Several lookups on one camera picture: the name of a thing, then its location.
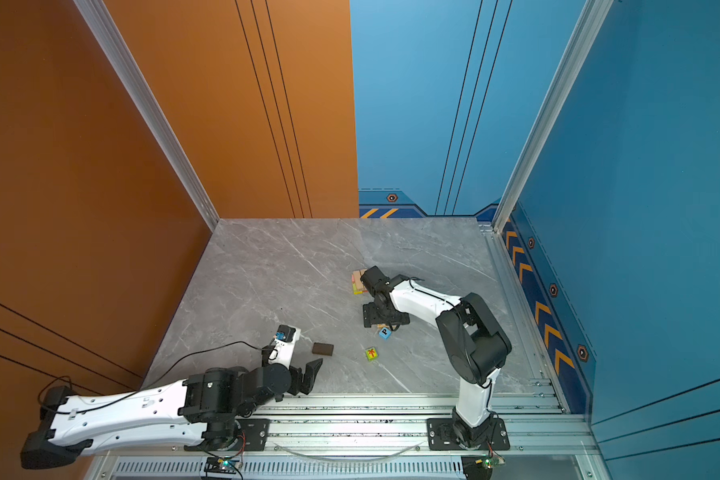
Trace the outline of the dark brown wood block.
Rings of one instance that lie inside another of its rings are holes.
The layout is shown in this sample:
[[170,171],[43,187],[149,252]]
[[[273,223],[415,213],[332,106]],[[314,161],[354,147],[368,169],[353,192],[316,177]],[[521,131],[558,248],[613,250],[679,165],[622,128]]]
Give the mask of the dark brown wood block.
[[320,356],[332,356],[335,346],[329,343],[315,342],[312,346],[312,353]]

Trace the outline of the plain long wood block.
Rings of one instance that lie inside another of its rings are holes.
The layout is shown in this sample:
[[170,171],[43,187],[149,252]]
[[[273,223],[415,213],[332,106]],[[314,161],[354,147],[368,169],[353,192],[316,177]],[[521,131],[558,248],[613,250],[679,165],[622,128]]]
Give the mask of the plain long wood block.
[[352,272],[352,286],[356,285],[357,287],[364,287],[363,282],[361,280],[362,275],[365,273],[364,270],[355,270]]

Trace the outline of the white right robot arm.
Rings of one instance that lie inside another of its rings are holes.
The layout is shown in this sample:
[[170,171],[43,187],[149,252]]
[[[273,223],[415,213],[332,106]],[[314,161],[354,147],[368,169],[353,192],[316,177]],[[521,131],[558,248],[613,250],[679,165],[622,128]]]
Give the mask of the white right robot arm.
[[449,362],[460,377],[451,417],[427,421],[433,451],[511,448],[505,422],[491,406],[497,379],[512,344],[493,312],[476,293],[447,295],[413,277],[386,276],[374,266],[359,274],[373,300],[363,306],[366,328],[395,332],[413,317],[437,328]]

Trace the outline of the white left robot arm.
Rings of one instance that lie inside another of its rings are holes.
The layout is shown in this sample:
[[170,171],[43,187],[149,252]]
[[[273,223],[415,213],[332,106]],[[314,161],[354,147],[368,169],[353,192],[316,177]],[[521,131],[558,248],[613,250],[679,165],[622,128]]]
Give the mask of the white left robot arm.
[[186,451],[260,451],[269,422],[255,411],[285,395],[309,394],[322,360],[304,368],[268,364],[254,370],[213,368],[153,389],[81,396],[67,386],[49,389],[40,424],[20,452],[27,470],[58,468],[119,448],[159,445]]

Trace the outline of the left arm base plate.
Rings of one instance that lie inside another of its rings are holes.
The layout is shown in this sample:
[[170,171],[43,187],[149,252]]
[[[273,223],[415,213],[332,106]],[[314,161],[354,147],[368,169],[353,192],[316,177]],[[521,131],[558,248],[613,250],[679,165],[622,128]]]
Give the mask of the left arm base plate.
[[240,418],[234,425],[232,452],[262,452],[266,448],[271,421],[267,418]]

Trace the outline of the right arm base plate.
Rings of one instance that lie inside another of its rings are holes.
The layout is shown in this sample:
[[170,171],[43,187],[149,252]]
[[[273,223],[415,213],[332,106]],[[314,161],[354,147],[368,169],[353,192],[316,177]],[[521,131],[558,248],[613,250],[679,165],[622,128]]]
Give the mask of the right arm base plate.
[[508,451],[511,448],[505,423],[496,415],[489,416],[478,427],[470,427],[456,418],[429,418],[426,427],[431,451]]

